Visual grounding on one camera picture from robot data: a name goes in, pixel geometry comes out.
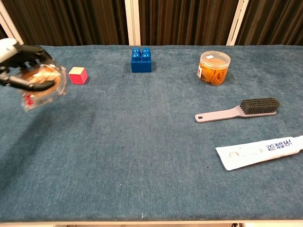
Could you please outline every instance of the pink cube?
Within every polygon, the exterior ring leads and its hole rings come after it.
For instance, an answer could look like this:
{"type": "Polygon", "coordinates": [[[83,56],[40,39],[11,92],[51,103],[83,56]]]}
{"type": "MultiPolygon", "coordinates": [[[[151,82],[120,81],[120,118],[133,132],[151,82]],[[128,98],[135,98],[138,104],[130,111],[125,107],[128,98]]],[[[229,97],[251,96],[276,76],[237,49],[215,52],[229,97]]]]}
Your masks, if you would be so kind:
{"type": "Polygon", "coordinates": [[[83,67],[73,67],[68,75],[73,84],[84,84],[87,80],[86,69],[83,67]]]}

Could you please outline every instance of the white brush handle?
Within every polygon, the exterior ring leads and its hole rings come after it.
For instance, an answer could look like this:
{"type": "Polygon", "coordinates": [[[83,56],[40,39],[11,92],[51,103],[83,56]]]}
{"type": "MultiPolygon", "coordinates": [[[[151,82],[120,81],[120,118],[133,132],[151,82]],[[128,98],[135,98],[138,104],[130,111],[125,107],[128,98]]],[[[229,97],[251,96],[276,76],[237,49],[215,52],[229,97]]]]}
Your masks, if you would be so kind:
{"type": "Polygon", "coordinates": [[[229,109],[229,110],[221,110],[216,112],[209,112],[209,113],[201,113],[195,116],[195,120],[197,123],[204,123],[204,122],[212,122],[224,119],[230,119],[234,117],[240,116],[239,110],[237,107],[229,109]]]}

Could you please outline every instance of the curtain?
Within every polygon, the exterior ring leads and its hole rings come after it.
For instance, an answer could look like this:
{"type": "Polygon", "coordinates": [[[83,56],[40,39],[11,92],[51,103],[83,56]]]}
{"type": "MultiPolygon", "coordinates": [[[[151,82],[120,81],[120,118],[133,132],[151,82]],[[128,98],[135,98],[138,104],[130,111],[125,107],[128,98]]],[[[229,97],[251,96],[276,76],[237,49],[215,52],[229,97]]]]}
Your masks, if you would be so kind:
{"type": "Polygon", "coordinates": [[[303,45],[302,0],[250,0],[237,45],[303,45]]]}
{"type": "Polygon", "coordinates": [[[0,25],[0,39],[7,38],[8,36],[6,35],[3,27],[0,25]]]}
{"type": "Polygon", "coordinates": [[[2,0],[24,43],[126,44],[124,0],[2,0]]]}
{"type": "Polygon", "coordinates": [[[238,0],[139,0],[142,45],[226,45],[238,0]]]}

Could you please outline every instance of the plastic jar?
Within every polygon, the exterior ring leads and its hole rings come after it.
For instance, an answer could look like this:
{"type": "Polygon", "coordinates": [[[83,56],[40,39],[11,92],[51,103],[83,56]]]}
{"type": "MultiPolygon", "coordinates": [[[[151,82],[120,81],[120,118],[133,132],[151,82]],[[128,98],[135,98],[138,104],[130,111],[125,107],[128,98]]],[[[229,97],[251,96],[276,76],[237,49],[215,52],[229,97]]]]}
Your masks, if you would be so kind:
{"type": "Polygon", "coordinates": [[[219,51],[206,51],[201,54],[197,76],[212,85],[220,85],[225,81],[231,58],[219,51]]]}

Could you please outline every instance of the blue felt tablecloth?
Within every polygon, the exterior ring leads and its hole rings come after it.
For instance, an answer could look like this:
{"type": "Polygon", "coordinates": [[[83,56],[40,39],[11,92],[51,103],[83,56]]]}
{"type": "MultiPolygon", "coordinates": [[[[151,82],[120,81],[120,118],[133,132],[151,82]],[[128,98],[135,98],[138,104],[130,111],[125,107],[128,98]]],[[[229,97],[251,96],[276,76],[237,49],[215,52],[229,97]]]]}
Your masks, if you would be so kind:
{"type": "Polygon", "coordinates": [[[303,135],[303,47],[151,47],[132,74],[130,46],[45,47],[85,85],[25,113],[0,88],[0,221],[303,219],[303,152],[228,172],[215,147],[303,135]],[[217,87],[200,54],[231,57],[217,87]],[[275,97],[275,116],[198,124],[195,114],[275,97]]]}

